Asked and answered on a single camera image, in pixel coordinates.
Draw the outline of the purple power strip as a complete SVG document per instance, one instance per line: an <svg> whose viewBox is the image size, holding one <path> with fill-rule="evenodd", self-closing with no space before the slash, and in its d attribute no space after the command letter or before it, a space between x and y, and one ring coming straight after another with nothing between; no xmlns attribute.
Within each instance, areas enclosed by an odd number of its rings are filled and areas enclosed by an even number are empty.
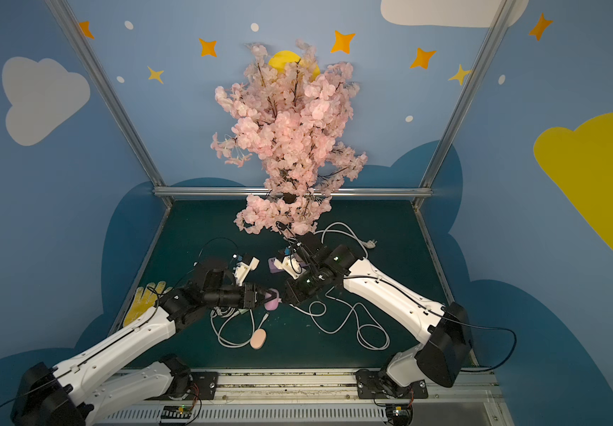
<svg viewBox="0 0 613 426"><path fill-rule="evenodd" d="M279 260L276 257L271 257L268 261L268 267L269 267L269 271L272 274L275 273L282 273L284 271L283 269L283 262L281 260Z"/></svg>

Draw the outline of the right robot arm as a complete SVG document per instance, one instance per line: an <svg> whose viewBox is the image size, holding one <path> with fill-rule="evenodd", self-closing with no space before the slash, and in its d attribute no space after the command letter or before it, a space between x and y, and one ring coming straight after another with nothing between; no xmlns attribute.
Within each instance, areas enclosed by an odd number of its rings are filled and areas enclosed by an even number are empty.
<svg viewBox="0 0 613 426"><path fill-rule="evenodd" d="M428 379L450 388L470 351L473 337L467 310L452 302L443 305L404 287L383 273L370 260L355 255L349 247L334 250L313 234L292 243L290 253L276 266L291 277L283 301L298 306L325 287L341 285L359 296L413 335L418 344L397 353L377 374L375 383L385 392L396 392Z"/></svg>

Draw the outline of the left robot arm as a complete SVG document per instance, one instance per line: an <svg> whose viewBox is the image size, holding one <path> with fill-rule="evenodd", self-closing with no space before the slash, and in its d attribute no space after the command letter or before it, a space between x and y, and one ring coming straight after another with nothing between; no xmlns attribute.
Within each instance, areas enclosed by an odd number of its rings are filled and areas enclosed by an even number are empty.
<svg viewBox="0 0 613 426"><path fill-rule="evenodd" d="M230 268L220 259L198 264L184 284L156 295L155 305L115 334L53 367L40 362L22 376L10 419L15 425L93 425L145 399L187 399L190 370L174 355L135 373L116 372L201 320L213 308L252 310L277 291L246 282L259 261Z"/></svg>

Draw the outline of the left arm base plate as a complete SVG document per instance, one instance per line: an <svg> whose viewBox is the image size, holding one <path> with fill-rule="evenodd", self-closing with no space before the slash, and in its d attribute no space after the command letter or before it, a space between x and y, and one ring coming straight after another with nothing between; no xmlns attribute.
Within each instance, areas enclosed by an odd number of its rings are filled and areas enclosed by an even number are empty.
<svg viewBox="0 0 613 426"><path fill-rule="evenodd" d="M193 371L173 376L164 398L171 400L212 400L215 397L219 374L212 371Z"/></svg>

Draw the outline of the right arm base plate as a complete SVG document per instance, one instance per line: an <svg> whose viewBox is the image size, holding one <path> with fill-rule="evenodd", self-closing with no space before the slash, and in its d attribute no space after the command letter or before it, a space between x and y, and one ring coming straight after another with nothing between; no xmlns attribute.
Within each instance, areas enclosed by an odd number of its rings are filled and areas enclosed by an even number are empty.
<svg viewBox="0 0 613 426"><path fill-rule="evenodd" d="M357 395L360 399L427 399L424 380L407 386L398 385L380 371L359 369L354 373Z"/></svg>

